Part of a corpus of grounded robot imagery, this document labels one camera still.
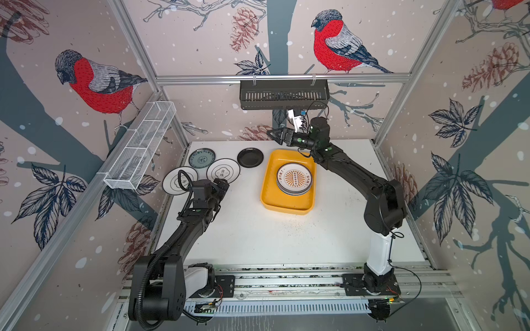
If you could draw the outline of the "dark rim plate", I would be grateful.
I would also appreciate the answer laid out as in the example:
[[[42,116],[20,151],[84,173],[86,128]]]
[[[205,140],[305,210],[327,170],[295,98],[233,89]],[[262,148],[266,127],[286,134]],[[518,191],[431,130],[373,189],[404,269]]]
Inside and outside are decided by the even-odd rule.
[[[281,186],[279,187],[279,189],[280,189],[283,193],[285,193],[285,194],[287,194],[287,195],[289,195],[289,196],[292,196],[292,197],[302,196],[302,195],[304,195],[304,194],[306,194],[306,193],[309,193],[310,190],[311,190],[311,188],[308,188],[308,189],[303,190],[303,191],[292,191],[292,190],[287,190],[287,189],[285,189],[285,188],[283,188],[283,187],[281,187]]]

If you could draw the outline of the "yellow plastic bin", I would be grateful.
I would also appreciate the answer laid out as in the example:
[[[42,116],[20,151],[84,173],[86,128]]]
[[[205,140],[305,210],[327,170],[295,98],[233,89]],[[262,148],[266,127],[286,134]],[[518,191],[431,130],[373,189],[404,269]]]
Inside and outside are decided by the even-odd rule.
[[[292,197],[283,193],[277,185],[278,169],[288,163],[298,163],[306,166],[313,175],[313,184],[309,193]],[[306,158],[294,150],[277,149],[270,157],[264,176],[260,201],[265,208],[276,212],[294,215],[306,215],[315,205],[316,197],[316,164],[311,158]]]

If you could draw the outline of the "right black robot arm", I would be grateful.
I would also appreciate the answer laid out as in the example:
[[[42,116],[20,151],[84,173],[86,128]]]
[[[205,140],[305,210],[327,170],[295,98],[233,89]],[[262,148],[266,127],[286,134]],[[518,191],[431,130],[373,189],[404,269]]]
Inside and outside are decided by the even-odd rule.
[[[406,214],[400,182],[374,175],[332,144],[330,126],[324,117],[313,118],[307,133],[298,133],[291,128],[272,129],[266,133],[280,145],[308,150],[316,164],[344,179],[367,200],[364,220],[373,236],[369,257],[364,264],[363,287],[372,295],[389,289],[396,281],[391,264],[392,243]]]

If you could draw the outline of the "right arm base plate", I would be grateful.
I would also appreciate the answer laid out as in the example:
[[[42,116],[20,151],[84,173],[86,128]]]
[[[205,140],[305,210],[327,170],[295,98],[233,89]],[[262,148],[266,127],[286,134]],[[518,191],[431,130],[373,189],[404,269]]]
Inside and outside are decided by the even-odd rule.
[[[398,281],[394,274],[385,277],[382,284],[370,285],[366,280],[366,275],[361,273],[343,274],[341,288],[344,288],[346,296],[384,296],[398,297],[402,294]]]

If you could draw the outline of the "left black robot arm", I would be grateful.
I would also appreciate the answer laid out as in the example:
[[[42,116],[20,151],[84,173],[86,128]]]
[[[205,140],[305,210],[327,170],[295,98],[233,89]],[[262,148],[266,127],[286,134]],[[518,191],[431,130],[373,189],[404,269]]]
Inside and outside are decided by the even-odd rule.
[[[201,179],[190,182],[184,190],[189,196],[178,213],[177,230],[153,254],[139,258],[133,266],[128,316],[144,330],[155,330],[164,321],[177,321],[183,314],[204,323],[205,319],[185,311],[186,300],[196,293],[212,295],[218,289],[211,264],[185,268],[184,262],[220,211],[229,183],[225,179]]]

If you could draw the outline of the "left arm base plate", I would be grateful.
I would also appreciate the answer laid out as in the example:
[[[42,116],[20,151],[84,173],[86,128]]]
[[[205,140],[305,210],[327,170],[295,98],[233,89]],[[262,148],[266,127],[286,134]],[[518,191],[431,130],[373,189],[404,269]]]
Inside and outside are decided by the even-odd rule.
[[[212,283],[208,298],[233,298],[235,293],[235,277],[231,275],[216,276]]]

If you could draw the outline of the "small black plate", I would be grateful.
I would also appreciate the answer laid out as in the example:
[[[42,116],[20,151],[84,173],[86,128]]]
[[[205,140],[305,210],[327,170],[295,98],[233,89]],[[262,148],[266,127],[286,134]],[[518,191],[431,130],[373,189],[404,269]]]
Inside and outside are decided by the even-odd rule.
[[[243,168],[258,167],[264,160],[264,154],[257,148],[245,148],[237,155],[237,162]]]

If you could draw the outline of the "orange sunburst plate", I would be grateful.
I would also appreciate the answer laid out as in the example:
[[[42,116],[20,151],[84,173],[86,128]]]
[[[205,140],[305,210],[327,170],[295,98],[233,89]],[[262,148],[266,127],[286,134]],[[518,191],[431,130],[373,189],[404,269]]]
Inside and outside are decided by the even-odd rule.
[[[311,188],[313,175],[305,165],[288,163],[278,169],[276,181],[279,187],[287,190],[303,191]]]

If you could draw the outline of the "white flower plate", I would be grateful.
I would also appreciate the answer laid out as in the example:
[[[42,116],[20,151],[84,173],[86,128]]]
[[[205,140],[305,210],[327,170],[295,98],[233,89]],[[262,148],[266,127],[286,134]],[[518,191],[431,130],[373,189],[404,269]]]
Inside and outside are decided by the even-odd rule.
[[[240,164],[234,159],[223,158],[214,161],[206,171],[207,179],[214,181],[215,179],[224,179],[228,183],[233,183],[241,172]]]
[[[192,181],[198,180],[198,173],[194,168],[188,167],[188,166],[176,168],[172,170],[171,172],[169,172],[168,175],[165,176],[163,180],[162,187],[165,193],[169,195],[174,195],[174,196],[178,196],[178,195],[186,193],[186,190],[183,190],[181,188],[179,181],[178,181],[179,171],[181,170],[185,172],[191,178]]]

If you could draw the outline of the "small green patterned plate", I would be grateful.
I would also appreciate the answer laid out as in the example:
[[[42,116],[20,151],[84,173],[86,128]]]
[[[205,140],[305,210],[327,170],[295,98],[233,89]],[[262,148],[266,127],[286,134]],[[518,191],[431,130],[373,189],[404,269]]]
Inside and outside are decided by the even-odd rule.
[[[199,148],[189,156],[189,165],[195,169],[208,168],[216,160],[216,154],[209,148]]]

